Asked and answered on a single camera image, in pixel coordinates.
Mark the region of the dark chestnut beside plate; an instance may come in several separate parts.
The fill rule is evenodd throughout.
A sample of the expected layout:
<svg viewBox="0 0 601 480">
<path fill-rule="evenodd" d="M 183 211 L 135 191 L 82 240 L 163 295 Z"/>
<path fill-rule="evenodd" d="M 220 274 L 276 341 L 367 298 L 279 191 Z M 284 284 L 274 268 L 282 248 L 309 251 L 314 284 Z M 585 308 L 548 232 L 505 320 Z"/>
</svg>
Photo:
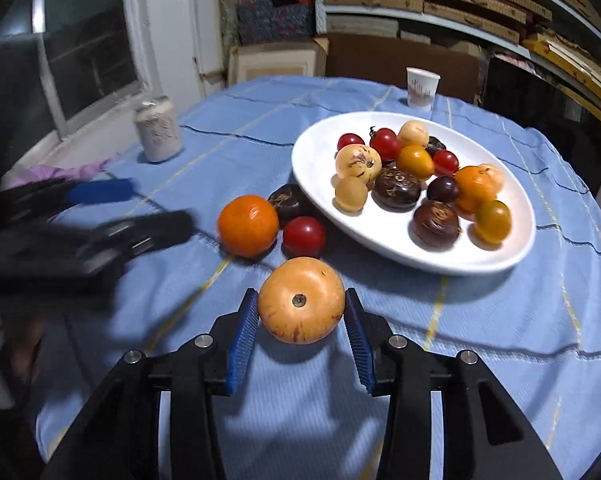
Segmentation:
<svg viewBox="0 0 601 480">
<path fill-rule="evenodd" d="M 268 203 L 273 206 L 278 216 L 281 229 L 292 220 L 310 216 L 314 206 L 297 184 L 287 183 L 278 188 L 268 197 Z"/>
</svg>

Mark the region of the dark purple plum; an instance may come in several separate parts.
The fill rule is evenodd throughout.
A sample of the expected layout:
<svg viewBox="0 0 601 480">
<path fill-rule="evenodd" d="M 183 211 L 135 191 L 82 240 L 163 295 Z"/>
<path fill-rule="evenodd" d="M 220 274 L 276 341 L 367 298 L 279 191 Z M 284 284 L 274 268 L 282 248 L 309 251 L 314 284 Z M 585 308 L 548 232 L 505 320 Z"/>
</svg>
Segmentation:
<svg viewBox="0 0 601 480">
<path fill-rule="evenodd" d="M 427 199 L 431 202 L 454 203 L 460 195 L 459 185 L 454 177 L 440 176 L 427 185 Z"/>
</svg>

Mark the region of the dark chestnut pile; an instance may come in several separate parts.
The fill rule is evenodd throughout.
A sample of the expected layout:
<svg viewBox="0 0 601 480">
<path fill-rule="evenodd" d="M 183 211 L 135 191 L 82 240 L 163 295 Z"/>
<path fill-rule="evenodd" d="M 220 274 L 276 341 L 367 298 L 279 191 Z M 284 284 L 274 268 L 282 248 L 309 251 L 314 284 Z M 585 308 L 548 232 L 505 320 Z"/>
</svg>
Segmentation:
<svg viewBox="0 0 601 480">
<path fill-rule="evenodd" d="M 439 151 L 445 151 L 445 149 L 446 145 L 441 140 L 438 140 L 436 136 L 430 136 L 429 143 L 427 143 L 427 146 L 425 147 L 425 151 L 427 151 L 431 157 L 434 157 Z"/>
</svg>

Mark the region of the orange mandarin on table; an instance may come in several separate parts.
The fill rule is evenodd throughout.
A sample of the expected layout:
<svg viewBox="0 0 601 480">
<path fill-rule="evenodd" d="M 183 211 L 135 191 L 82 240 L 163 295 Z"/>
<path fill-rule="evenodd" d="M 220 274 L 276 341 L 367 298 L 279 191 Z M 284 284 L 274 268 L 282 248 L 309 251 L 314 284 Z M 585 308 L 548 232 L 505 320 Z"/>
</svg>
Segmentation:
<svg viewBox="0 0 601 480">
<path fill-rule="evenodd" d="M 257 195 L 243 195 L 223 207 L 217 218 L 221 246 L 246 259 L 265 254 L 280 229 L 276 209 Z"/>
</svg>

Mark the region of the white paper cup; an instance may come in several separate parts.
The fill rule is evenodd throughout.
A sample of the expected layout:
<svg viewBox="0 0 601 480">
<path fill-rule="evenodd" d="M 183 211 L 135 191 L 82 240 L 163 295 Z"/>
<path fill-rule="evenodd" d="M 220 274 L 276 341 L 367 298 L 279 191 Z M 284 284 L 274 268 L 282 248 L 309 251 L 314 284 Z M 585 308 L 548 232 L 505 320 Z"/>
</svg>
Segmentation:
<svg viewBox="0 0 601 480">
<path fill-rule="evenodd" d="M 422 68 L 407 67 L 407 102 L 410 107 L 430 110 L 434 104 L 441 76 Z"/>
</svg>

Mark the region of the small orange citrus fruit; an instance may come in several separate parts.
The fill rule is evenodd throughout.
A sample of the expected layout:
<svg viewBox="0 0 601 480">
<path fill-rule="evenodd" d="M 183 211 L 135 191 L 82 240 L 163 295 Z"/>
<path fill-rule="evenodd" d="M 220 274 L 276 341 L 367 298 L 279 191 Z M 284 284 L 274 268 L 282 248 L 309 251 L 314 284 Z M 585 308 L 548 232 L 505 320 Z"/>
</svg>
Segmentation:
<svg viewBox="0 0 601 480">
<path fill-rule="evenodd" d="M 420 181 L 426 181 L 435 172 L 434 162 L 425 148 L 418 145 L 407 145 L 399 153 L 395 166 L 407 174 L 412 174 Z"/>
</svg>

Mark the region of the orange-yellow round fruit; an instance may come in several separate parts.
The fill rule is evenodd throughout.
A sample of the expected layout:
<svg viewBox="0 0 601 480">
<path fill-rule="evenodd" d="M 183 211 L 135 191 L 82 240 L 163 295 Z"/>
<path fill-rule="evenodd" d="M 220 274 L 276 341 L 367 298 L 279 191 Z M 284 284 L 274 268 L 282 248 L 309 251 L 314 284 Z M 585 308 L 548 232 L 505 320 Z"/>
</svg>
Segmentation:
<svg viewBox="0 0 601 480">
<path fill-rule="evenodd" d="M 345 289 L 337 271 L 321 260 L 297 257 L 276 268 L 258 294 L 266 330 L 286 344 L 314 344 L 339 324 Z"/>
</svg>

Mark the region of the yellow-orange citrus on plate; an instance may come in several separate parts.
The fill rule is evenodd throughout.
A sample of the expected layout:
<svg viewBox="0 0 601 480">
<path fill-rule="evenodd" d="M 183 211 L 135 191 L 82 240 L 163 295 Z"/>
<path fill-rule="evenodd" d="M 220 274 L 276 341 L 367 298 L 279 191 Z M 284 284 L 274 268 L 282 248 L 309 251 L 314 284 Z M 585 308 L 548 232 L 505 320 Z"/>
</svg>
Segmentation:
<svg viewBox="0 0 601 480">
<path fill-rule="evenodd" d="M 474 214 L 474 229 L 485 243 L 500 244 L 509 236 L 512 229 L 509 207 L 500 200 L 483 203 Z"/>
</svg>

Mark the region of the large orange mandarin on plate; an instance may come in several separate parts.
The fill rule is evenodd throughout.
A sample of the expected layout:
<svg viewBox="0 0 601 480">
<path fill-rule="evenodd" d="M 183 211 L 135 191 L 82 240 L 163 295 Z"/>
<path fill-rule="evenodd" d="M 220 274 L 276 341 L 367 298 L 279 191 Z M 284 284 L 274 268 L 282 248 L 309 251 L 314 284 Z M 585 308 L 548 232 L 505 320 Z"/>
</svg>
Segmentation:
<svg viewBox="0 0 601 480">
<path fill-rule="evenodd" d="M 480 206 L 497 197 L 493 180 L 481 166 L 465 166 L 453 175 L 453 179 L 459 188 L 456 205 L 468 214 L 474 214 Z"/>
</svg>

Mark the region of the large dark water chestnut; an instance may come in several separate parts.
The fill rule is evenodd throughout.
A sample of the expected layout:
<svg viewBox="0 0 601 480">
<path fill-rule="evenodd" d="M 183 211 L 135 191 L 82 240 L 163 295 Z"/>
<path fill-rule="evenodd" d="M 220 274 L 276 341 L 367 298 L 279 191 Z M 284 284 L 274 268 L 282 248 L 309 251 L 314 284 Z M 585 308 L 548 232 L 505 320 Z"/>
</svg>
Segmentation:
<svg viewBox="0 0 601 480">
<path fill-rule="evenodd" d="M 383 168 L 375 178 L 372 197 L 382 207 L 406 211 L 418 203 L 422 193 L 421 182 L 397 168 Z"/>
</svg>

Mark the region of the cardboard box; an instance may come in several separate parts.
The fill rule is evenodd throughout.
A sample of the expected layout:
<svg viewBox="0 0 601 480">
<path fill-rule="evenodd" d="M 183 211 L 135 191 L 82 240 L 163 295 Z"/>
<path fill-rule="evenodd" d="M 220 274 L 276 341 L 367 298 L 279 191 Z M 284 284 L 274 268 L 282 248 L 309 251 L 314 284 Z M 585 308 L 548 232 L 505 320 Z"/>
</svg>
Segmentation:
<svg viewBox="0 0 601 480">
<path fill-rule="evenodd" d="M 266 76 L 322 77 L 329 47 L 328 38 L 234 47 L 230 52 L 227 86 Z"/>
</svg>

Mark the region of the pale yellow round fruit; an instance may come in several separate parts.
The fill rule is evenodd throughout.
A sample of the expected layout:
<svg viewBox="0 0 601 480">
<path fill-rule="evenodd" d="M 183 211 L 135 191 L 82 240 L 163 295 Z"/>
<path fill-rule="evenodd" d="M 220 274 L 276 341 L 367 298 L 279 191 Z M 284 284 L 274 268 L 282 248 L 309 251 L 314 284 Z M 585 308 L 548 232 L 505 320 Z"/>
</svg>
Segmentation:
<svg viewBox="0 0 601 480">
<path fill-rule="evenodd" d="M 426 148 L 430 142 L 429 129 L 419 120 L 409 120 L 401 126 L 397 139 L 403 148 L 408 145 Z"/>
</svg>

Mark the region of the small tan longan fruit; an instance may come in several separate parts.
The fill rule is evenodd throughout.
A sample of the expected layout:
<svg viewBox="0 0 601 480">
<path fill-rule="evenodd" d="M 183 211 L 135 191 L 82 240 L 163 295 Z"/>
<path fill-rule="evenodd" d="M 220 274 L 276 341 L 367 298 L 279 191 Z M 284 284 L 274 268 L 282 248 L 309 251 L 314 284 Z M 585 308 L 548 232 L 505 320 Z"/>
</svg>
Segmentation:
<svg viewBox="0 0 601 480">
<path fill-rule="evenodd" d="M 334 202 L 343 211 L 360 211 L 366 205 L 367 198 L 366 183 L 356 177 L 341 179 L 335 187 Z"/>
</svg>

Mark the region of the red tomato pile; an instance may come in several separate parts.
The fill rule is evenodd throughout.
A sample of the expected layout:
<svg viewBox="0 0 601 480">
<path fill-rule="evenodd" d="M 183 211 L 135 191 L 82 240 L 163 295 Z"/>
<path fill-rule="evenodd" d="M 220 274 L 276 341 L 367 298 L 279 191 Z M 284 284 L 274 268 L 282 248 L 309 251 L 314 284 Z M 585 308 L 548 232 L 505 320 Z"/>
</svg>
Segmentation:
<svg viewBox="0 0 601 480">
<path fill-rule="evenodd" d="M 383 162 L 393 162 L 401 152 L 401 142 L 389 128 L 371 128 L 370 146 L 379 153 Z"/>
</svg>

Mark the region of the pale yellow striped melon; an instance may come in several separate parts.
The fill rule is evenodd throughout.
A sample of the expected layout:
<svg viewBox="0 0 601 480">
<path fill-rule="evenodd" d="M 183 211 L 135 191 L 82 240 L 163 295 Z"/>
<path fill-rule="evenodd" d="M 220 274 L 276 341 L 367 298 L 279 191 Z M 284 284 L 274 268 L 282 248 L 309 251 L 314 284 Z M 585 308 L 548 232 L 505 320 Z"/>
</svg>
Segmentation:
<svg viewBox="0 0 601 480">
<path fill-rule="evenodd" d="M 349 144 L 337 152 L 335 169 L 340 179 L 353 177 L 368 185 L 378 177 L 383 165 L 380 154 L 374 148 Z"/>
</svg>

